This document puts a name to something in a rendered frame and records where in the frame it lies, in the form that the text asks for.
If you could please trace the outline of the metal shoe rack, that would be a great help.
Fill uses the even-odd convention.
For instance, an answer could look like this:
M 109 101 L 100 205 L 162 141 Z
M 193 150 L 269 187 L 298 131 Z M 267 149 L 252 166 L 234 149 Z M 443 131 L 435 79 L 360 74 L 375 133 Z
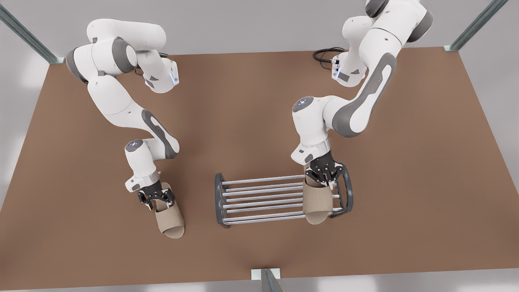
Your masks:
M 332 185 L 332 211 L 335 218 L 353 209 L 354 196 L 348 170 L 342 164 L 344 187 L 339 180 Z M 235 224 L 305 218 L 303 213 L 304 174 L 226 181 L 215 174 L 216 220 L 229 228 Z

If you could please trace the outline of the silver frame post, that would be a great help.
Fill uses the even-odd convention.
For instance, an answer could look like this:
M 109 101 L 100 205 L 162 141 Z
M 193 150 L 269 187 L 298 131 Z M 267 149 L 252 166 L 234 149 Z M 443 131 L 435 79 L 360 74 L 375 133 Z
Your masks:
M 283 292 L 283 289 L 278 282 L 280 278 L 280 268 L 261 268 L 251 270 L 251 279 L 261 281 L 262 292 Z
M 64 58 L 56 57 L 37 37 L 35 37 L 14 15 L 0 4 L 0 20 L 20 37 L 30 48 L 49 64 L 63 64 Z
M 486 8 L 467 26 L 451 45 L 443 47 L 445 52 L 459 52 L 467 42 L 499 11 L 508 0 L 492 0 Z

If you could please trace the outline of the beige slipper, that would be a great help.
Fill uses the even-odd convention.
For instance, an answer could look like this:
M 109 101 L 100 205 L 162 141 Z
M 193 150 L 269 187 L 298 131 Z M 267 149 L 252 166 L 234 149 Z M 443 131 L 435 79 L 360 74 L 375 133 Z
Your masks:
M 170 238 L 180 238 L 184 234 L 185 223 L 174 194 L 172 198 L 171 204 L 159 199 L 154 200 L 154 214 L 161 233 Z
M 332 211 L 332 190 L 309 176 L 303 183 L 303 213 L 310 224 L 320 224 Z

